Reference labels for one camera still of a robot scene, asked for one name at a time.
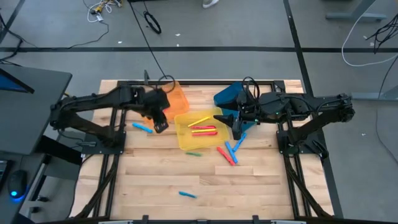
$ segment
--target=wooden table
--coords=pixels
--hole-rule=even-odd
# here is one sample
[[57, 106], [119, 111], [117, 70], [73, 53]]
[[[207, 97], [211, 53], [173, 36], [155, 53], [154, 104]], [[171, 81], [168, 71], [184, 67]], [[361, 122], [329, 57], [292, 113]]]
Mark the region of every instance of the wooden table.
[[[106, 93], [116, 84], [117, 80], [103, 80], [99, 92]], [[287, 93], [303, 92], [300, 80], [285, 80], [285, 85]], [[190, 111], [199, 111], [214, 107], [213, 96], [226, 86], [183, 85], [182, 88]], [[261, 93], [270, 90], [267, 85], [261, 86]], [[96, 110], [93, 121], [107, 125], [110, 116], [111, 109]], [[260, 219], [293, 218], [283, 157], [275, 136], [276, 124], [261, 124], [247, 130], [248, 136], [236, 153], [239, 163], [231, 167], [216, 146], [193, 151], [202, 153], [202, 157], [186, 155], [178, 148], [173, 123], [161, 134], [147, 134], [133, 128], [132, 122], [142, 122], [142, 118], [130, 111], [126, 118], [127, 139], [119, 161], [112, 219], [140, 220], [143, 215], [149, 215], [151, 220], [250, 220], [253, 215], [259, 215]], [[333, 214], [318, 156], [302, 154], [300, 158], [308, 190], [326, 212]], [[102, 156], [95, 155], [81, 168], [72, 216], [96, 190], [101, 163]], [[180, 190], [198, 198], [180, 196]], [[300, 214], [304, 215], [298, 189], [296, 194]]]

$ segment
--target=blue crayon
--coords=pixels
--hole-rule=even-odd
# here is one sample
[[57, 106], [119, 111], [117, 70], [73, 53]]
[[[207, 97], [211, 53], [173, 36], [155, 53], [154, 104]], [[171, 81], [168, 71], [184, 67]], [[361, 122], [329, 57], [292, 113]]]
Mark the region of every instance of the blue crayon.
[[236, 159], [235, 153], [232, 151], [231, 145], [229, 144], [228, 141], [225, 142], [225, 146], [229, 151], [229, 154], [231, 155], [232, 160], [234, 163], [238, 163], [238, 160]]
[[153, 130], [151, 130], [151, 129], [149, 129], [149, 128], [147, 128], [147, 127], [141, 125], [141, 124], [133, 123], [132, 125], [133, 125], [134, 127], [136, 127], [136, 128], [142, 129], [142, 130], [144, 130], [144, 131], [146, 131], [146, 132], [148, 132], [148, 133], [153, 133], [153, 132], [154, 132]]
[[238, 150], [238, 148], [239, 148], [239, 146], [241, 146], [241, 143], [243, 142], [243, 140], [244, 140], [244, 138], [246, 138], [246, 133], [243, 133], [242, 134], [242, 137], [241, 137], [241, 139], [236, 143], [236, 145], [235, 145], [235, 147], [234, 147], [234, 149], [233, 149], [233, 152], [236, 152], [236, 150]]
[[188, 196], [188, 197], [191, 197], [191, 198], [196, 198], [196, 196], [194, 196], [194, 195], [192, 195], [192, 194], [188, 194], [188, 193], [186, 193], [186, 192], [178, 192], [180, 195], [182, 195], [182, 196]]

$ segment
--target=blue plastic container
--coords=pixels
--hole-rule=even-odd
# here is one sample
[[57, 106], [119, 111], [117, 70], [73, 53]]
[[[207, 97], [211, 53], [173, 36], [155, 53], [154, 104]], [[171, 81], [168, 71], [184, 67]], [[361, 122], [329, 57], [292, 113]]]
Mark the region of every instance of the blue plastic container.
[[[231, 102], [239, 94], [239, 92], [241, 90], [243, 90], [241, 82], [232, 83], [229, 87], [225, 88], [225, 90], [217, 93], [214, 96], [214, 104], [217, 105], [220, 103]], [[238, 115], [237, 111], [223, 109], [223, 108], [221, 110], [223, 111], [223, 115], [233, 114], [234, 117], [236, 117]], [[253, 125], [255, 125], [255, 122], [247, 122], [246, 124], [244, 124], [242, 126], [242, 131], [245, 132], [247, 129], [249, 129]]]

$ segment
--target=concrete floor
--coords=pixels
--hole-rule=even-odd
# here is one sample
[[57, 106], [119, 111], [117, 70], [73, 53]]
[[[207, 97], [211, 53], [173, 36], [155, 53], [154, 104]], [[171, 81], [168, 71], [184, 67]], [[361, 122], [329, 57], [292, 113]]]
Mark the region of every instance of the concrete floor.
[[[87, 4], [97, 1], [86, 0]], [[331, 11], [349, 11], [359, 1], [290, 0], [298, 37], [302, 47], [340, 48], [352, 21], [328, 21]], [[163, 33], [144, 32], [153, 47], [256, 46], [294, 47], [284, 4], [277, 0], [221, 0], [210, 9], [201, 8], [200, 0], [148, 1], [149, 11], [157, 18]], [[17, 1], [0, 1], [0, 13], [7, 21]], [[133, 3], [138, 11], [141, 2]], [[346, 44], [347, 48], [370, 48], [370, 36], [396, 14], [396, 1], [377, 1], [369, 12], [384, 13], [381, 23], [358, 24]], [[81, 47], [145, 47], [146, 43], [132, 14], [125, 4], [103, 14], [109, 34], [99, 42]], [[39, 47], [69, 47], [97, 39], [106, 27], [86, 20], [86, 7], [79, 0], [25, 1], [11, 30]], [[397, 39], [384, 47], [398, 47]], [[7, 35], [0, 47], [15, 47], [17, 40]], [[0, 57], [9, 53], [0, 53]], [[352, 63], [384, 60], [393, 54], [350, 53]], [[300, 79], [299, 62], [294, 52], [155, 52], [166, 74], [175, 78], [243, 78]], [[350, 67], [339, 53], [304, 53], [308, 75], [315, 96], [345, 92], [378, 91], [391, 62], [368, 67]], [[97, 92], [102, 79], [138, 79], [146, 69], [152, 78], [160, 71], [149, 52], [29, 52], [19, 53], [12, 62], [26, 67], [59, 70], [73, 74], [68, 92], [87, 95]], [[398, 84], [398, 65], [392, 68], [384, 90]], [[376, 132], [376, 110], [379, 110], [379, 132], [382, 140], [398, 156], [395, 114], [396, 103], [354, 101], [356, 115], [347, 124], [330, 124], [325, 129], [341, 207], [345, 218], [398, 222], [397, 164], [379, 143]], [[91, 118], [92, 113], [83, 117]], [[66, 184], [64, 192], [70, 192]], [[68, 208], [59, 208], [68, 212]], [[65, 214], [42, 215], [56, 220]]]

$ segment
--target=computer monitor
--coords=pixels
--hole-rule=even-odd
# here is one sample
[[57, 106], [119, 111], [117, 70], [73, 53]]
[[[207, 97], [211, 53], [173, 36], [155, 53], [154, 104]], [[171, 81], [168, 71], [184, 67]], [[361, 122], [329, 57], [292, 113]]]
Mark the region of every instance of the computer monitor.
[[0, 90], [33, 93], [35, 90], [0, 68]]

